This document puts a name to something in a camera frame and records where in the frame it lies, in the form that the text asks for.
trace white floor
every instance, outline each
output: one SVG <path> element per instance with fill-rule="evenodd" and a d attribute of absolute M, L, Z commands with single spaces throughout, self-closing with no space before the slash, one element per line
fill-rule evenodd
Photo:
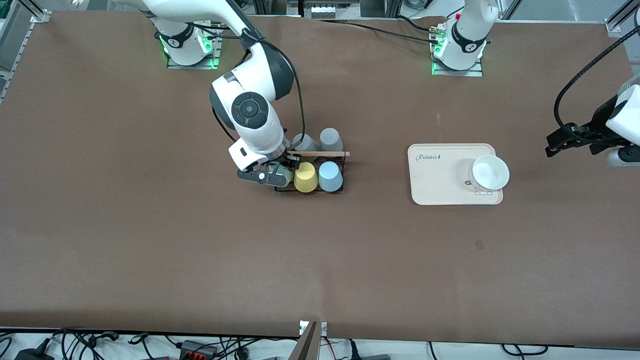
<path fill-rule="evenodd" d="M 46 334 L 14 334 L 11 335 L 12 344 L 3 359 L 15 359 L 18 351 L 25 348 L 36 348 L 48 335 Z M 96 351 L 105 360 L 145 360 L 149 356 L 145 353 L 142 344 L 130 345 L 127 343 L 132 336 L 121 336 L 116 342 L 100 340 Z M 218 338 L 190 338 L 172 336 L 172 341 L 195 340 L 201 343 L 219 342 Z M 335 358 L 346 357 L 351 359 L 351 347 L 349 341 L 344 339 L 331 339 L 339 341 L 334 343 Z M 419 341 L 380 341 L 380 340 L 355 340 L 360 356 L 374 356 L 388 354 L 392 360 L 433 360 L 429 352 L 428 344 Z M 47 347 L 47 354 L 56 360 L 62 360 L 60 336 L 51 341 Z M 68 335 L 65 346 L 69 347 L 72 342 L 71 335 Z M 147 340 L 149 352 L 154 358 L 170 357 L 178 359 L 180 350 L 176 349 L 162 336 L 151 336 Z M 248 347 L 250 360 L 264 360 L 272 357 L 288 359 L 296 342 L 293 340 L 270 341 L 261 340 Z M 6 346 L 6 342 L 0 344 L 0 352 Z M 435 355 L 438 360 L 469 359 L 469 360 L 519 360 L 517 357 L 507 355 L 502 351 L 500 345 L 495 344 L 471 344 L 471 343 L 433 343 Z M 523 352 L 537 352 L 540 347 L 521 347 Z M 83 355 L 83 359 L 92 359 L 89 351 Z M 333 360 L 333 355 L 326 345 L 320 349 L 320 360 Z M 550 347 L 546 354 L 540 356 L 529 356 L 529 360 L 625 360 L 640 359 L 640 351 L 634 350 L 606 350 L 593 348 L 570 348 L 570 347 Z"/>

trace robotic arm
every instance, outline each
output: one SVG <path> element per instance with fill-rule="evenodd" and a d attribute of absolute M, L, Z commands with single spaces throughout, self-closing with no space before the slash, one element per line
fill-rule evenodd
<path fill-rule="evenodd" d="M 252 57 L 211 84 L 209 100 L 214 111 L 240 139 L 229 148 L 241 179 L 286 186 L 299 157 L 288 156 L 290 145 L 271 105 L 291 91 L 294 75 L 287 60 L 268 46 L 264 35 L 249 21 L 234 0 L 118 0 L 140 9 L 163 38 L 193 32 L 185 24 L 216 20 L 226 24 Z M 262 165 L 261 170 L 253 170 Z"/>
<path fill-rule="evenodd" d="M 498 4 L 495 0 L 465 0 L 459 19 L 449 19 L 446 36 L 434 57 L 454 70 L 467 70 L 482 56 L 486 38 L 498 19 Z"/>
<path fill-rule="evenodd" d="M 613 167 L 640 165 L 640 81 L 627 81 L 618 94 L 605 102 L 583 126 L 568 123 L 547 136 L 547 157 L 572 147 L 589 145 L 592 155 L 606 149 L 607 162 Z"/>

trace cup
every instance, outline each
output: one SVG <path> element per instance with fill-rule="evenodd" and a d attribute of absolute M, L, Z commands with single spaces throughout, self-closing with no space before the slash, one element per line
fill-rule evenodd
<path fill-rule="evenodd" d="M 495 155 L 482 155 L 471 166 L 469 181 L 484 192 L 500 190 L 509 182 L 509 167 Z"/>
<path fill-rule="evenodd" d="M 302 134 L 298 134 L 296 136 L 293 137 L 293 143 L 298 142 L 298 140 L 300 140 L 300 138 L 302 137 Z M 320 151 L 320 145 L 318 145 L 318 143 L 311 138 L 311 136 L 309 136 L 308 134 L 305 134 L 305 138 L 302 139 L 302 142 L 296 146 L 296 148 L 294 150 L 297 151 Z M 315 159 L 317 159 L 317 156 L 303 156 L 302 160 L 303 161 L 314 161 Z"/>
<path fill-rule="evenodd" d="M 300 163 L 293 178 L 293 185 L 299 192 L 310 193 L 318 186 L 316 168 L 311 163 Z"/>
<path fill-rule="evenodd" d="M 320 133 L 320 148 L 322 151 L 342 151 L 342 139 L 338 131 L 327 127 Z"/>
<path fill-rule="evenodd" d="M 320 188 L 326 192 L 334 192 L 342 187 L 342 174 L 338 164 L 326 161 L 318 170 L 318 182 Z"/>

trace power adapter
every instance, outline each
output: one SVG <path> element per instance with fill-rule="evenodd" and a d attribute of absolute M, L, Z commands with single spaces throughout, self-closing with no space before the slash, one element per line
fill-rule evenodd
<path fill-rule="evenodd" d="M 49 356 L 44 352 L 40 352 L 34 348 L 26 348 L 20 350 L 18 355 L 15 356 L 15 360 L 54 360 L 53 356 Z"/>

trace gray cup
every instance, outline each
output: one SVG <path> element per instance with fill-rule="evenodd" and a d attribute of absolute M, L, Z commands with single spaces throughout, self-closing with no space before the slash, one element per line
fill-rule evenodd
<path fill-rule="evenodd" d="M 298 134 L 296 136 L 293 137 L 293 143 L 298 142 L 298 140 L 300 140 L 300 138 L 302 137 L 302 134 Z M 302 142 L 296 146 L 296 148 L 294 150 L 297 151 L 320 151 L 320 145 L 318 145 L 318 143 L 311 138 L 311 136 L 309 136 L 308 134 L 305 134 L 305 138 L 302 139 Z M 302 161 L 314 161 L 315 159 L 317 159 L 317 156 L 303 156 L 302 157 Z"/>
<path fill-rule="evenodd" d="M 332 127 L 327 127 L 320 133 L 320 148 L 322 151 L 342 151 L 342 139 L 338 131 Z"/>

